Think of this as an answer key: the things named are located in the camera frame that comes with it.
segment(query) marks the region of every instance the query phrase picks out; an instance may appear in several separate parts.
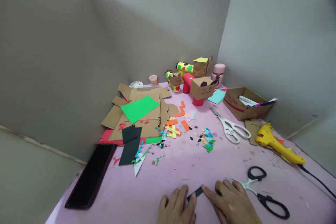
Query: light blue paper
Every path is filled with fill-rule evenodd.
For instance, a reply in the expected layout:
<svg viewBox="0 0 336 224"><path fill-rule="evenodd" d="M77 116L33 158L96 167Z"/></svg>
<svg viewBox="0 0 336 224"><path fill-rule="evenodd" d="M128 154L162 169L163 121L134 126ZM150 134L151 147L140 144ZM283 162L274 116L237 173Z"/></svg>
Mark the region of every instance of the light blue paper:
<svg viewBox="0 0 336 224"><path fill-rule="evenodd" d="M217 90L214 94L208 98L209 101L219 104L224 99L226 92L222 90Z"/></svg>

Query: gray partition wall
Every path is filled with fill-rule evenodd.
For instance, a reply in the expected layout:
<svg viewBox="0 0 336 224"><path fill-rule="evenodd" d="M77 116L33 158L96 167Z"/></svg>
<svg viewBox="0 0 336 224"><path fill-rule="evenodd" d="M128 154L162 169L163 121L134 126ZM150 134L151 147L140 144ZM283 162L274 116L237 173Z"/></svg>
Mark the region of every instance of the gray partition wall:
<svg viewBox="0 0 336 224"><path fill-rule="evenodd" d="M0 5L0 125L88 161L128 83L93 1Z"/></svg>
<svg viewBox="0 0 336 224"><path fill-rule="evenodd" d="M231 0L227 16L224 84L277 97L265 120L283 137L335 107L336 0Z"/></svg>
<svg viewBox="0 0 336 224"><path fill-rule="evenodd" d="M94 0L132 81L165 82L179 61L217 60L230 0Z"/></svg>

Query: cardboard box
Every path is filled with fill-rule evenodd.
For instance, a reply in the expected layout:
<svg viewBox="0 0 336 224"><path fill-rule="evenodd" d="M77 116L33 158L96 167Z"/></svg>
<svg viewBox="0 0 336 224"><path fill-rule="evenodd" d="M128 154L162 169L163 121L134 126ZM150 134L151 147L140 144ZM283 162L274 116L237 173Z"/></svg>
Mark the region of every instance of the cardboard box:
<svg viewBox="0 0 336 224"><path fill-rule="evenodd" d="M215 91L216 84L209 77L193 79L191 82L190 93L196 100L207 99Z"/></svg>
<svg viewBox="0 0 336 224"><path fill-rule="evenodd" d="M181 73L171 73L168 76L168 79L170 81L170 84L172 86L178 86L182 84L182 77L181 77Z"/></svg>
<svg viewBox="0 0 336 224"><path fill-rule="evenodd" d="M239 121L245 119L263 118L264 115L273 106L273 104L271 104L267 106L247 107L238 99L239 96L244 96L257 103L268 102L268 100L266 100L264 97L261 97L248 87L227 89L223 102Z"/></svg>

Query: cardboard ear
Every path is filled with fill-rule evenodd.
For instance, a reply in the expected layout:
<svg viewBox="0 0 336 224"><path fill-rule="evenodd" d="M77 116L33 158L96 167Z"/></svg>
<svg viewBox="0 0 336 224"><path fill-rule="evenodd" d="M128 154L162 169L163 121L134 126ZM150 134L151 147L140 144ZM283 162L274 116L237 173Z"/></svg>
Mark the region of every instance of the cardboard ear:
<svg viewBox="0 0 336 224"><path fill-rule="evenodd" d="M216 80L214 80L213 82L211 82L211 84L210 85L213 85L213 84L218 84L219 83L219 80L218 79L216 79Z"/></svg>

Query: cardboard cat head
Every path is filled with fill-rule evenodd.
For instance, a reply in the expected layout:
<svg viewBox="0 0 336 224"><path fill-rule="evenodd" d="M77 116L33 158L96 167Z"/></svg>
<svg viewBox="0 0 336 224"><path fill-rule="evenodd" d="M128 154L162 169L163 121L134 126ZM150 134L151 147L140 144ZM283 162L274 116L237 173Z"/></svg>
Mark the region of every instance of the cardboard cat head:
<svg viewBox="0 0 336 224"><path fill-rule="evenodd" d="M213 95L218 80L212 81L209 77L193 79L190 93L196 100L206 99Z"/></svg>
<svg viewBox="0 0 336 224"><path fill-rule="evenodd" d="M172 86L178 86L182 84L181 73L171 73L168 77Z"/></svg>

